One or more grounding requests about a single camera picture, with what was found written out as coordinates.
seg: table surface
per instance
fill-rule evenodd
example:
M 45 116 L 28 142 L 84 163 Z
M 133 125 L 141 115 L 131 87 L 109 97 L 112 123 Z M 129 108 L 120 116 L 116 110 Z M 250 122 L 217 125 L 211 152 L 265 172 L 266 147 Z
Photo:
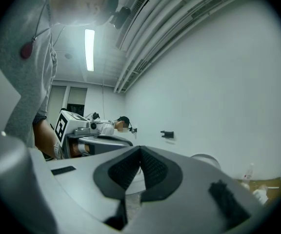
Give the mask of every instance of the table surface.
M 268 179 L 268 180 L 251 180 L 250 181 L 250 191 L 254 192 L 256 189 L 258 189 L 261 185 L 266 185 L 267 187 L 279 187 L 278 189 L 268 189 L 267 190 L 267 197 L 268 200 L 265 205 L 271 204 L 275 199 L 281 197 L 281 178 L 277 177 L 274 179 Z

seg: air vent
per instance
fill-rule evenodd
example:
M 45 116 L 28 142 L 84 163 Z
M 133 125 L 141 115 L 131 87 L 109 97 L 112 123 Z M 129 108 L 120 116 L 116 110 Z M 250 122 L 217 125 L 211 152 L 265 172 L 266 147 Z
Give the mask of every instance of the air vent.
M 136 2 L 134 3 L 133 8 L 131 9 L 131 14 L 129 15 L 129 17 L 127 18 L 127 20 L 125 21 L 124 25 L 121 28 L 118 40 L 117 40 L 117 44 L 116 47 L 121 49 L 121 45 L 124 41 L 124 38 L 126 36 L 126 33 L 128 32 L 129 28 L 131 27 L 133 21 L 135 20 L 136 16 L 138 15 L 138 13 L 141 11 L 141 9 L 143 8 L 143 6 L 148 2 L 149 0 L 136 0 Z

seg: red pendant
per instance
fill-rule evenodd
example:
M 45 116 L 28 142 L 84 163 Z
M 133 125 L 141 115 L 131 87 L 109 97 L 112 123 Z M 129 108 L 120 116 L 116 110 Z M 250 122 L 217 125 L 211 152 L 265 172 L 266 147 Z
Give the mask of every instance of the red pendant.
M 33 51 L 33 42 L 27 42 L 21 48 L 21 51 L 20 51 L 21 58 L 28 59 L 32 55 L 32 51 Z

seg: gray sweater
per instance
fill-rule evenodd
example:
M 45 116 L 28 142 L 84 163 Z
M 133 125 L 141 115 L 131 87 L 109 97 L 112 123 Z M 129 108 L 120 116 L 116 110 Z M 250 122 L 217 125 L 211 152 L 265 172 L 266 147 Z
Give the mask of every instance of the gray sweater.
M 51 31 L 37 37 L 29 59 L 22 59 L 20 50 L 34 36 L 40 14 L 38 33 L 51 26 L 50 13 L 49 0 L 16 0 L 0 22 L 0 69 L 21 95 L 5 131 L 28 147 L 34 147 L 32 122 L 36 115 L 46 115 L 50 86 L 56 74 Z

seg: fluorescent ceiling light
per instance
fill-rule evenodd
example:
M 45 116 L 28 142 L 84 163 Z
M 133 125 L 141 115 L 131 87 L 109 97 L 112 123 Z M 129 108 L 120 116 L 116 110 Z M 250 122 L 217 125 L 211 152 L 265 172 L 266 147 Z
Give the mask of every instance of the fluorescent ceiling light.
M 94 35 L 94 30 L 85 30 L 85 59 L 88 71 L 94 71 Z

